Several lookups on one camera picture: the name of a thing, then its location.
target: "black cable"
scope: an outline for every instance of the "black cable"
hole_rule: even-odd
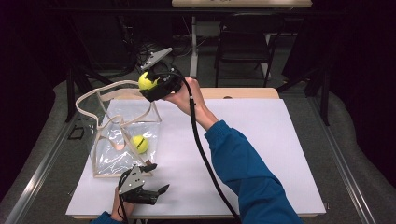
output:
[[[124,172],[124,173],[121,175],[121,177],[120,177],[120,179],[119,179],[119,190],[120,190],[122,184],[125,182],[126,178],[128,177],[128,174],[129,174],[129,173],[131,173],[131,171],[130,171],[130,172]],[[119,216],[122,217],[122,219],[123,219],[122,222],[123,222],[123,223],[126,223],[126,224],[129,224],[129,223],[128,223],[128,216],[127,216],[127,214],[126,214],[126,212],[125,212],[125,207],[124,207],[124,205],[123,205],[124,200],[123,200],[122,196],[120,196],[120,195],[119,195],[119,200],[120,200],[120,206],[119,206],[119,208],[117,209],[117,212],[119,213]]]
[[[236,214],[236,212],[233,210],[233,207],[232,207],[231,204],[228,202],[227,198],[225,197],[224,193],[222,192],[222,190],[221,190],[221,188],[220,188],[220,186],[219,186],[219,183],[218,183],[218,181],[217,181],[217,179],[216,179],[216,176],[215,176],[215,174],[213,173],[213,170],[212,170],[212,168],[211,168],[211,166],[210,166],[210,164],[209,164],[209,161],[208,161],[208,159],[207,159],[207,157],[206,157],[206,154],[205,154],[205,152],[204,152],[204,149],[203,149],[203,147],[202,147],[201,140],[200,140],[199,134],[198,134],[197,124],[196,124],[196,117],[195,117],[195,102],[194,102],[194,99],[193,99],[193,96],[192,96],[191,88],[190,88],[189,83],[187,83],[187,81],[186,81],[186,79],[185,79],[184,77],[182,78],[182,81],[183,81],[184,84],[186,85],[187,90],[188,90],[188,92],[189,92],[189,96],[190,96],[191,125],[192,125],[192,131],[193,131],[193,133],[194,133],[195,143],[196,143],[197,146],[198,146],[198,150],[199,150],[199,152],[200,152],[200,154],[201,154],[202,159],[204,160],[206,169],[207,169],[207,171],[209,172],[210,177],[212,178],[213,184],[215,185],[216,190],[217,190],[218,193],[219,193],[219,196],[220,196],[221,199],[224,201],[224,203],[227,205],[227,207],[230,209],[231,213],[233,214],[233,217],[234,217],[235,220],[236,220],[236,223],[242,223],[240,217],[239,217],[239,216]]]

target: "blue jacket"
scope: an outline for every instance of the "blue jacket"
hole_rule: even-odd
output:
[[[303,223],[291,207],[279,180],[244,135],[221,120],[205,133],[205,138],[218,177],[238,195],[243,223]],[[104,212],[92,223],[121,222]]]

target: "tennis ball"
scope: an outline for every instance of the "tennis ball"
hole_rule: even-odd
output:
[[[134,136],[131,139],[131,143],[136,146],[139,154],[145,153],[149,148],[149,141],[143,135]]]
[[[138,80],[138,85],[139,89],[141,91],[148,91],[149,89],[157,86],[157,80],[151,81],[150,79],[147,78],[148,72],[143,73],[139,80]]]

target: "plastic bag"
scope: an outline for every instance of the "plastic bag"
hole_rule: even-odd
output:
[[[161,117],[137,82],[125,80],[90,91],[77,99],[76,107],[89,138],[94,177],[120,176],[135,164],[155,162]],[[139,145],[134,137],[147,142]],[[146,151],[139,153],[138,148]]]

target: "black chair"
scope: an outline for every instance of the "black chair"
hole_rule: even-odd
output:
[[[226,17],[219,26],[219,43],[216,52],[216,87],[219,85],[219,65],[222,63],[267,63],[263,74],[266,87],[271,63],[274,57],[276,41],[285,22],[276,14],[235,13]],[[265,36],[271,35],[268,43]]]

